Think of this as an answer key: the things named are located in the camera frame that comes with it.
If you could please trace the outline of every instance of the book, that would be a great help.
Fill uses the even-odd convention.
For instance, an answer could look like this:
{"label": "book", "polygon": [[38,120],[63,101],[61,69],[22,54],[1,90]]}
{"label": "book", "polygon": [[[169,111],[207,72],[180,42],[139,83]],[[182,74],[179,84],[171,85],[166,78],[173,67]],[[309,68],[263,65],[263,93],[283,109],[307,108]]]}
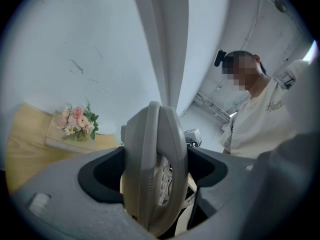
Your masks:
{"label": "book", "polygon": [[63,137],[66,136],[65,130],[57,128],[56,125],[56,119],[60,115],[61,113],[56,111],[52,116],[45,138],[47,146],[76,154],[88,154],[98,150],[96,142],[91,139],[89,134],[87,134],[86,141],[83,142],[72,139],[64,140]]}

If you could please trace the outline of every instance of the white t-shirt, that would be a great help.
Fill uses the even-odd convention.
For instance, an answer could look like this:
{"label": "white t-shirt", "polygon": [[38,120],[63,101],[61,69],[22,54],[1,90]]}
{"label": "white t-shirt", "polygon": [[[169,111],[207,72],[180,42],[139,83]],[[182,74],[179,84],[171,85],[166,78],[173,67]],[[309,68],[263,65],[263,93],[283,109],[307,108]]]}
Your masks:
{"label": "white t-shirt", "polygon": [[[296,60],[286,70],[295,79],[309,65]],[[282,97],[288,92],[271,79],[258,97],[244,103],[233,123],[225,129],[220,139],[222,146],[233,156],[256,159],[263,152],[273,150],[282,142],[296,135]]]}

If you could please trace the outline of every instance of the neck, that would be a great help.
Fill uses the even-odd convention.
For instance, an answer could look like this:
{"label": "neck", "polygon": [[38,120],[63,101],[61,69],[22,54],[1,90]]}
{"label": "neck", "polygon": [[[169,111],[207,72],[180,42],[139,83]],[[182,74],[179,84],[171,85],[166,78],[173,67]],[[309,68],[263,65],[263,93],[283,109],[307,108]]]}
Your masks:
{"label": "neck", "polygon": [[251,95],[251,99],[258,97],[262,91],[266,88],[268,85],[270,79],[266,77],[264,74],[260,74],[256,81],[248,88],[248,92]]}

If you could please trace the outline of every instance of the person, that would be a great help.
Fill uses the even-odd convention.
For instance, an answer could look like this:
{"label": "person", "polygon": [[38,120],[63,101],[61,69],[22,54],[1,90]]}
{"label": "person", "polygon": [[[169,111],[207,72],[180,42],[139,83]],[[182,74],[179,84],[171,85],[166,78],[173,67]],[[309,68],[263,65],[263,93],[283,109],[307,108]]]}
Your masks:
{"label": "person", "polygon": [[223,153],[256,159],[296,135],[282,98],[308,65],[304,60],[289,65],[285,72],[291,81],[284,86],[266,75],[258,55],[239,50],[223,57],[222,72],[250,94],[250,100],[231,117],[221,136]]}

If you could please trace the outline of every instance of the bright light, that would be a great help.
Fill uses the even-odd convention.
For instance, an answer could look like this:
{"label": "bright light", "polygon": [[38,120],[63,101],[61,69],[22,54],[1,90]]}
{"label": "bright light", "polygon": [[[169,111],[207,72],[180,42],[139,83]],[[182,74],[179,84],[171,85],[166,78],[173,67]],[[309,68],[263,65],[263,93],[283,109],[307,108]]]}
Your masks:
{"label": "bright light", "polygon": [[230,118],[232,118],[237,112],[234,112],[230,115]]}
{"label": "bright light", "polygon": [[313,41],[313,44],[311,45],[310,50],[309,50],[308,53],[304,56],[303,60],[309,62],[309,61],[313,58],[313,56],[314,56],[314,54],[315,54],[315,51],[316,51],[317,49],[318,49],[318,48],[317,48],[317,43],[316,43],[316,41]]}

